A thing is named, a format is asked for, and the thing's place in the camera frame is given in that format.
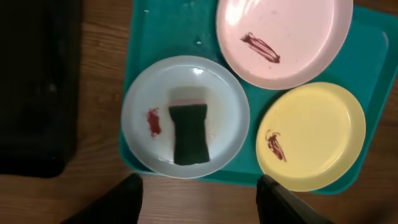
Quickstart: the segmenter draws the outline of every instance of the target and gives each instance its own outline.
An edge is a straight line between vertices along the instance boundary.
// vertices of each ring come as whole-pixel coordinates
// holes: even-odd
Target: dirty plate
[[[278,99],[261,122],[256,143],[260,168],[294,191],[320,189],[355,162],[365,138],[357,99],[331,83],[311,83]]]
[[[217,36],[231,68],[261,88],[283,90],[319,75],[343,45],[352,0],[225,0]]]
[[[204,100],[210,162],[174,164],[175,101]],[[249,129],[249,104],[237,79],[224,67],[195,56],[161,60],[145,69],[124,99],[121,126],[131,152],[148,168],[177,178],[196,178],[225,166],[240,150]]]

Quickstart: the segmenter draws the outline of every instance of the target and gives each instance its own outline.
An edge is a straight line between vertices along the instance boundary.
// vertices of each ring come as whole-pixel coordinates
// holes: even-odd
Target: dish
[[[184,93],[175,94],[177,89]],[[173,162],[174,124],[169,106],[172,101],[197,96],[208,106],[205,125],[210,162],[178,166]],[[243,145],[249,120],[244,90],[227,69],[205,58],[178,56],[151,65],[136,78],[124,99],[121,126],[131,152],[145,166],[187,179],[225,166]]]
[[[283,90],[319,75],[342,47],[352,0],[225,0],[217,37],[229,66],[261,88]]]
[[[363,109],[344,88],[311,83],[287,92],[257,133],[260,168],[293,191],[320,189],[341,177],[361,152]]]

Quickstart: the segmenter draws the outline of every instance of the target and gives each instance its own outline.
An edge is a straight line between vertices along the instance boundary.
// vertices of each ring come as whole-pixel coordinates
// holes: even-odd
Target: wooden table
[[[397,0],[356,2],[398,15]],[[131,173],[118,151],[131,11],[131,0],[84,0],[77,155],[54,179],[0,175],[0,223],[59,223]],[[140,223],[258,223],[254,188],[143,178]],[[398,81],[356,183],[299,196],[336,223],[398,223]]]

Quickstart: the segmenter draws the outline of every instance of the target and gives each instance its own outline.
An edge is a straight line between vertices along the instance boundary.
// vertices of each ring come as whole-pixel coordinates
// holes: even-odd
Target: teal tray
[[[145,68],[167,57],[197,55],[225,62],[216,38],[215,0],[135,0],[131,23],[124,93]],[[354,94],[366,116],[366,138],[352,168],[334,183],[316,190],[338,194],[357,178],[398,72],[398,18],[355,7],[347,40],[333,63],[316,79],[336,83]],[[202,180],[255,185],[262,174],[255,138],[268,107],[285,91],[263,90],[240,80],[249,100],[251,123],[239,154],[224,168]],[[122,159],[134,170],[154,174],[129,150],[120,134]]]

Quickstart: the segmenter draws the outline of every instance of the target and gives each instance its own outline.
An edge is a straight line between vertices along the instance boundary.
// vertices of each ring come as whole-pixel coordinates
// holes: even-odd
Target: dark green scouring pad
[[[210,161],[206,143],[207,105],[169,107],[175,126],[174,163],[180,166]]]

